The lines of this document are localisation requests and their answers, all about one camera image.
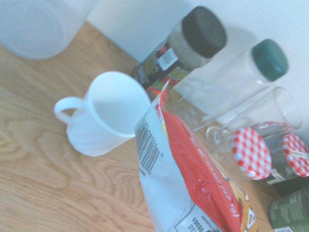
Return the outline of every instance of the barcode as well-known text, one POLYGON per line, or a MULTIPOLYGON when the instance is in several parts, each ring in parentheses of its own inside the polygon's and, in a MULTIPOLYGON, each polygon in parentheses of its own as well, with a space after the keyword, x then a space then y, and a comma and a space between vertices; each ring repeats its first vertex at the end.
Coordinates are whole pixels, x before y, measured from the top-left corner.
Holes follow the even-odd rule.
POLYGON ((135 137, 140 165, 150 174, 160 151, 145 120, 138 123, 135 137))
POLYGON ((293 232, 290 227, 274 229, 275 232, 293 232))
POLYGON ((158 59, 158 64, 160 65, 162 70, 166 70, 177 60, 178 57, 174 53, 173 49, 170 48, 158 59))

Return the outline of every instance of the green jar lid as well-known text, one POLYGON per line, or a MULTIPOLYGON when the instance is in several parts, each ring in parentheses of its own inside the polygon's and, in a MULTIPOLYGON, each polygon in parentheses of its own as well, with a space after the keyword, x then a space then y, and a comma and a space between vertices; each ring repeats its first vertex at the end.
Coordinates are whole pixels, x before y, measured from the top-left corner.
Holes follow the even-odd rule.
POLYGON ((288 71, 288 61, 281 48, 271 39, 252 48, 252 56, 260 72, 273 82, 288 71))

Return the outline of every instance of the spice jar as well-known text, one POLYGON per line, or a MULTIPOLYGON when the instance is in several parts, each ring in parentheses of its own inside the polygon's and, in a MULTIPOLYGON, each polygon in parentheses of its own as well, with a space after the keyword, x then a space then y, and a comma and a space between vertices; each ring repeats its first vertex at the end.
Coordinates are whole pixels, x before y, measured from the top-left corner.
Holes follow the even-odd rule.
POLYGON ((309 185, 268 207, 269 222, 275 232, 309 231, 309 185))
POLYGON ((153 100, 168 80, 170 89, 191 71, 210 62, 225 44, 226 33, 218 18, 207 8, 198 6, 134 67, 131 76, 153 100))

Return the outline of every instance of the jar lid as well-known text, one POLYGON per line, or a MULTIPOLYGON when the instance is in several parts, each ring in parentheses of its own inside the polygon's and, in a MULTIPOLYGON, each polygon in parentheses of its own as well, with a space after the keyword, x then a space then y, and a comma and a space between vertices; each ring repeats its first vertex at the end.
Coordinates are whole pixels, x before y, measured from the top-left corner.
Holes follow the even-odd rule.
POLYGON ((273 82, 288 72, 288 61, 281 48, 271 39, 252 48, 254 62, 265 78, 273 82))
POLYGON ((282 139, 282 149, 294 172, 301 177, 309 176, 309 149, 304 141, 296 134, 289 133, 282 139))
POLYGON ((235 132, 233 154, 240 169, 253 180, 269 176, 272 165, 269 149, 253 129, 243 127, 235 132))
POLYGON ((212 58, 226 45, 226 33, 218 18, 207 8, 197 6, 183 18, 183 35, 193 50, 212 58))

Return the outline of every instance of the jar with checkered lid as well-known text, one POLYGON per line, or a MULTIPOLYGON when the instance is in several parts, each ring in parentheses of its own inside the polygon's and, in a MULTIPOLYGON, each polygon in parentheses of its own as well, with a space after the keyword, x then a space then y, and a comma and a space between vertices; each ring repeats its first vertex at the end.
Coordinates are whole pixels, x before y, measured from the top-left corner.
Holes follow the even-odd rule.
POLYGON ((267 144, 256 131, 248 127, 235 131, 211 154, 226 174, 237 182, 262 180, 271 171, 267 144))
POLYGON ((264 139, 272 158, 271 174, 259 182, 272 185, 284 180, 309 176, 309 149, 296 134, 277 135, 264 139))

